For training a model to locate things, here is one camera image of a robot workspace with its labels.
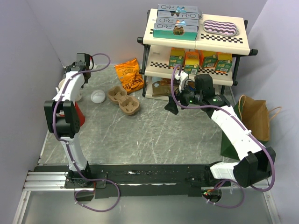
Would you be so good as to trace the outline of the green juice carton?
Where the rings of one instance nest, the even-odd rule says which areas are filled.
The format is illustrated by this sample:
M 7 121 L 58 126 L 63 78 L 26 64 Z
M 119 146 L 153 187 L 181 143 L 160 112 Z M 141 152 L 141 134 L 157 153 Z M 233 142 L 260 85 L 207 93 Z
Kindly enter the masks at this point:
M 232 54 L 217 52 L 217 62 L 214 70 L 219 72 L 229 72 L 232 67 Z
M 218 60 L 217 53 L 214 51 L 200 51 L 200 66 L 202 68 L 213 68 Z
M 182 48 L 171 48 L 168 66 L 173 68 L 177 64 L 183 65 L 185 50 Z

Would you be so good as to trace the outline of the orange kettle chips bag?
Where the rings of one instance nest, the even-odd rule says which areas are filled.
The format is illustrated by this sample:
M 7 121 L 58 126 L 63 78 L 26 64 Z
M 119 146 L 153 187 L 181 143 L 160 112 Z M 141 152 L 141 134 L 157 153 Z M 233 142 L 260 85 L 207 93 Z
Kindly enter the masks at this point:
M 136 58 L 114 66 L 122 87 L 128 94 L 143 88 L 144 80 L 139 73 L 140 67 Z

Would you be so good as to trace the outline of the red straw holder cup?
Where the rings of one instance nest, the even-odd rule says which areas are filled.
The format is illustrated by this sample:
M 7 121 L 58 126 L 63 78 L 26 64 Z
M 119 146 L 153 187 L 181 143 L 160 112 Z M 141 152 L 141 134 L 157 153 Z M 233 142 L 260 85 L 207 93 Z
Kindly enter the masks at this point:
M 76 112 L 78 114 L 78 117 L 79 117 L 80 126 L 82 126 L 85 123 L 85 116 L 82 113 L 82 111 L 81 111 L 79 105 L 77 104 L 77 102 L 75 102 L 75 110 L 76 110 Z

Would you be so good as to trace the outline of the brown paper bag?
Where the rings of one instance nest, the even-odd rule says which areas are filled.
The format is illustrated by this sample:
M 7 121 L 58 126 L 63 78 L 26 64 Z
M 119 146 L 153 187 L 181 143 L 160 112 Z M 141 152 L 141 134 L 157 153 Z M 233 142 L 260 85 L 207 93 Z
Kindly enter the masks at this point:
M 266 100 L 254 100 L 248 96 L 241 95 L 238 102 L 238 112 L 241 121 L 252 135 L 261 143 L 270 141 L 270 121 L 282 110 L 278 106 L 268 110 Z

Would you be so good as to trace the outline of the purple wavy pattern pouch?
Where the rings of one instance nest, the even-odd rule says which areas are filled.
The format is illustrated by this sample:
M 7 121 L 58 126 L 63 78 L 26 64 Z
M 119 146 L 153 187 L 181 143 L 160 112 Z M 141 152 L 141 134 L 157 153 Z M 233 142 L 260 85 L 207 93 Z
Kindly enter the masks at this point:
M 207 33 L 226 37 L 233 37 L 239 35 L 238 27 L 231 22 L 205 20 L 203 22 L 203 29 Z

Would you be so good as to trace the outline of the brown cardboard cup carrier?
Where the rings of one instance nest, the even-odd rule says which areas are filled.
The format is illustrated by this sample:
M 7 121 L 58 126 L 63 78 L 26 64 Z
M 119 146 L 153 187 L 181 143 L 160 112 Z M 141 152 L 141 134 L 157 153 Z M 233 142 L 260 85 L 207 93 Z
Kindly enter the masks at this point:
M 128 116 L 134 115 L 140 110 L 139 100 L 136 97 L 129 96 L 122 86 L 112 87 L 107 96 Z

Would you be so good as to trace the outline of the teal front R&O box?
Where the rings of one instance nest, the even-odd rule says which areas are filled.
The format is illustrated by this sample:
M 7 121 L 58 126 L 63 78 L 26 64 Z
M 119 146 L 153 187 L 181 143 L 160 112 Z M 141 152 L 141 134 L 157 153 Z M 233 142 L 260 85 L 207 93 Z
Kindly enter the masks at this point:
M 155 23 L 153 36 L 155 38 L 195 41 L 198 26 Z

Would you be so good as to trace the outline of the brown snack bag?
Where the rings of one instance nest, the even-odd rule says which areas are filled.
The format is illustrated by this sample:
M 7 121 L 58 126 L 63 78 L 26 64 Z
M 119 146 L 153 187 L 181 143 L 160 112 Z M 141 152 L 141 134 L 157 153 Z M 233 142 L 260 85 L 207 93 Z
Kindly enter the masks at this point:
M 171 95 L 171 80 L 162 78 L 152 84 L 152 96 L 161 97 Z

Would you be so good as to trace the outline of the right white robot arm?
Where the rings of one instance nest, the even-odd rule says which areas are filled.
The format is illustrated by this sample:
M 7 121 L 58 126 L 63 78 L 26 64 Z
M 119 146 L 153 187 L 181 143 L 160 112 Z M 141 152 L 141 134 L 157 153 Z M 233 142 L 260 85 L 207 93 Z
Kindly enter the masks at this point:
M 265 147 L 241 122 L 233 107 L 223 95 L 217 95 L 209 74 L 196 75 L 194 87 L 189 87 L 188 74 L 175 72 L 171 76 L 171 94 L 165 109 L 178 114 L 178 108 L 201 109 L 226 135 L 237 153 L 238 162 L 216 162 L 204 174 L 209 186 L 220 179 L 237 182 L 241 187 L 253 187 L 255 183 L 271 178 L 268 188 L 275 182 L 275 151 Z

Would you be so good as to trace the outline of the white plastic cup lid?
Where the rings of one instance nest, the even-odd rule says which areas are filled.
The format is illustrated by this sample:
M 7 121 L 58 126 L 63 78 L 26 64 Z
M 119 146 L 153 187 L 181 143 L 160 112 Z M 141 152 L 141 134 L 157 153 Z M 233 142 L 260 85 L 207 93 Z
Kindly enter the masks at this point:
M 96 104 L 103 103 L 106 99 L 106 95 L 103 90 L 95 90 L 91 93 L 91 101 Z

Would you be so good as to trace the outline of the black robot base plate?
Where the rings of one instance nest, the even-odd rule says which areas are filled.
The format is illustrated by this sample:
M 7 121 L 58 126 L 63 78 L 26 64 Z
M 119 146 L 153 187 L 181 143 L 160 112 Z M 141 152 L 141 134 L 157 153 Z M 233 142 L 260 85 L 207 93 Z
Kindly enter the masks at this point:
M 219 182 L 209 168 L 205 164 L 94 164 L 83 172 L 88 181 L 66 165 L 37 166 L 34 173 L 42 174 L 43 180 L 59 180 L 59 189 L 73 189 L 79 201 L 90 201 L 117 196 L 201 197 L 204 189 Z

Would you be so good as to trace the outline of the grey back R&O box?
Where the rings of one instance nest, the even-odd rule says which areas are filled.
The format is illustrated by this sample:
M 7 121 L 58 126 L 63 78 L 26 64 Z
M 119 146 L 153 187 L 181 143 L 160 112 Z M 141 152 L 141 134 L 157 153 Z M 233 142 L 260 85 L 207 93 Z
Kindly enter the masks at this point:
M 199 20 L 202 18 L 202 12 L 197 6 L 159 4 L 157 16 L 175 19 Z

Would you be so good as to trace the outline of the aluminium rail frame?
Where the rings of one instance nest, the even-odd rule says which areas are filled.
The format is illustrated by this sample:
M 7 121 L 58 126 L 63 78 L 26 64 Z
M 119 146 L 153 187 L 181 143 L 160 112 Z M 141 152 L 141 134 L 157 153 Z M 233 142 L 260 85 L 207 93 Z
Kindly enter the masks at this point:
M 20 224 L 23 220 L 28 199 L 32 191 L 80 191 L 80 186 L 66 187 L 67 180 L 65 172 L 28 172 L 24 185 L 22 187 L 22 195 L 14 216 L 13 223 Z M 280 224 L 281 220 L 278 210 L 274 202 L 271 191 L 263 192 L 265 203 L 273 224 Z

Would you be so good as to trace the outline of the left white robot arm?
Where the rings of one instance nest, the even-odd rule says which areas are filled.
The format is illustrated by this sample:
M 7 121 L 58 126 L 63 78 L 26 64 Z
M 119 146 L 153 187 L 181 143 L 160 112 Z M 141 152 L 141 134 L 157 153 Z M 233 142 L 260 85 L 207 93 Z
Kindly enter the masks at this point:
M 80 187 L 91 185 L 92 173 L 79 142 L 81 121 L 76 109 L 76 99 L 81 87 L 88 82 L 90 57 L 87 62 L 77 60 L 66 68 L 62 86 L 52 100 L 44 102 L 48 130 L 62 144 L 69 168 L 66 179 Z

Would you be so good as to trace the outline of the white paper coffee cup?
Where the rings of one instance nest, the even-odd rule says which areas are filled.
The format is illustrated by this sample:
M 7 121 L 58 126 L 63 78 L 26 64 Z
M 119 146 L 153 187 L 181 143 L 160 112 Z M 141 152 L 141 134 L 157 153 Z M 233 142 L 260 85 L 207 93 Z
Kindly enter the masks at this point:
M 61 90 L 61 88 L 62 88 L 64 82 L 65 82 L 65 79 L 62 79 L 62 80 L 59 82 L 58 87 L 56 87 L 56 92 L 57 92 L 57 93 L 59 93 L 59 91 Z M 80 90 L 79 90 L 79 94 L 77 95 L 75 101 L 79 101 L 81 98 L 82 98 L 82 92 L 81 92 L 81 89 L 80 89 Z

